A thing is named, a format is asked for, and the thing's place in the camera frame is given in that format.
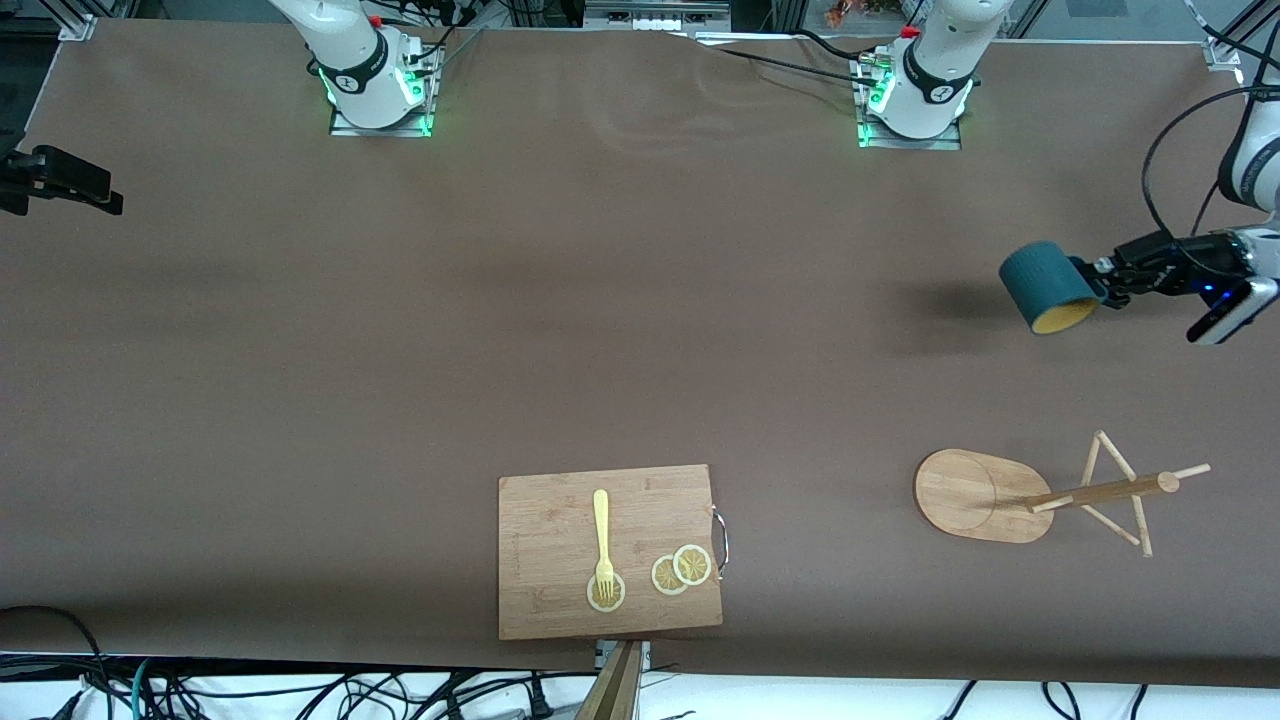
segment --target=wooden base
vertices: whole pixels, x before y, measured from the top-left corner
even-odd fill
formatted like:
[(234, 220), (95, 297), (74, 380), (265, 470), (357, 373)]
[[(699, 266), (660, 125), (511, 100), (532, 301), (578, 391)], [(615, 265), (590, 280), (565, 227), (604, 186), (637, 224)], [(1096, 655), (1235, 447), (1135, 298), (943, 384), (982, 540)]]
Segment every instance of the wooden base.
[(996, 542), (1039, 539), (1053, 511), (1030, 512), (1029, 497), (1047, 495), (1036, 470), (969, 450), (941, 450), (915, 473), (915, 502), (936, 528), (963, 538)]

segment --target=yellow fork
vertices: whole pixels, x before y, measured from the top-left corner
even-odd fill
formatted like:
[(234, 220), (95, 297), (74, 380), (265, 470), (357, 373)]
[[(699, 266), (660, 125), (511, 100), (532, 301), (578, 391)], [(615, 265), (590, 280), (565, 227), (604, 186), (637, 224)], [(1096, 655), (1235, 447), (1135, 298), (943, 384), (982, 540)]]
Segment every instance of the yellow fork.
[(595, 539), (600, 544), (600, 561), (595, 564), (595, 594), (612, 601), (616, 592), (613, 562), (609, 562), (609, 493), (595, 491)]

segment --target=lemon slice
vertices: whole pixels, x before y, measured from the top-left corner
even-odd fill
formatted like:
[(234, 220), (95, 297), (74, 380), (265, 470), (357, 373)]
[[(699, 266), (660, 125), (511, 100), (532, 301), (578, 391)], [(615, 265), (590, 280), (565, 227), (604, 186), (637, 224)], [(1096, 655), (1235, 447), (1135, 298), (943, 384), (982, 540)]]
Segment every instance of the lemon slice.
[(712, 577), (712, 556), (696, 544), (686, 544), (671, 560), (676, 577), (686, 585), (700, 585)]
[(605, 598), (595, 591), (595, 573), (586, 579), (586, 602), (600, 612), (613, 612), (622, 605), (627, 596), (627, 584), (622, 582), (622, 575), (613, 574), (613, 585), (617, 592), (613, 597)]
[(663, 555), (653, 564), (653, 570), (649, 571), (649, 578), (653, 579), (653, 587), (658, 588), (662, 594), (680, 594), (689, 588), (684, 580), (676, 577), (676, 568), (671, 564), (673, 555)]

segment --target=wooden stand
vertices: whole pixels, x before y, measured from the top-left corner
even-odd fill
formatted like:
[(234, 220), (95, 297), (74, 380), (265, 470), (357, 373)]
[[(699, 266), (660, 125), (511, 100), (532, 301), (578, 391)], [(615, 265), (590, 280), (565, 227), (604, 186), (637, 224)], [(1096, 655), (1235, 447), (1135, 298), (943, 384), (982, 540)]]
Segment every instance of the wooden stand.
[(644, 643), (620, 642), (604, 669), (591, 683), (573, 720), (632, 720), (636, 694), (640, 692), (640, 673), (644, 671)]
[[(1091, 484), (1100, 447), (1115, 460), (1124, 480)], [(968, 450), (943, 450), (925, 459), (915, 473), (915, 500), (925, 519), (945, 533), (1014, 543), (1039, 539), (1048, 532), (1055, 509), (1079, 507), (1125, 542), (1142, 547), (1143, 557), (1151, 557), (1143, 496), (1178, 492), (1183, 479), (1208, 471), (1208, 465), (1196, 465), (1139, 477), (1111, 438), (1098, 430), (1093, 433), (1076, 489), (1050, 492), (1044, 478), (1020, 462)], [(1133, 502), (1137, 537), (1093, 507), (1124, 498)]]

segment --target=wooden post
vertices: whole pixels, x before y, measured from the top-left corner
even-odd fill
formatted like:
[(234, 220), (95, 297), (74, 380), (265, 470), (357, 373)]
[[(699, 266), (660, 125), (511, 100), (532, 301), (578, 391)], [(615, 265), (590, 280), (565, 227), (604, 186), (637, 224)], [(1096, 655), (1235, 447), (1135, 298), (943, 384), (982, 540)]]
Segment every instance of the wooden post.
[(1043, 512), (1055, 507), (1079, 507), (1082, 505), (1098, 505), (1143, 495), (1156, 495), (1164, 492), (1178, 492), (1178, 475), (1172, 473), (1157, 473), (1143, 475), (1134, 480), (1116, 480), (1101, 486), (1085, 486), (1066, 492), (1051, 492), (1028, 497), (1024, 502), (1032, 512)]
[(640, 673), (644, 671), (643, 646), (641, 641), (618, 642), (573, 720), (631, 720), (635, 716)]

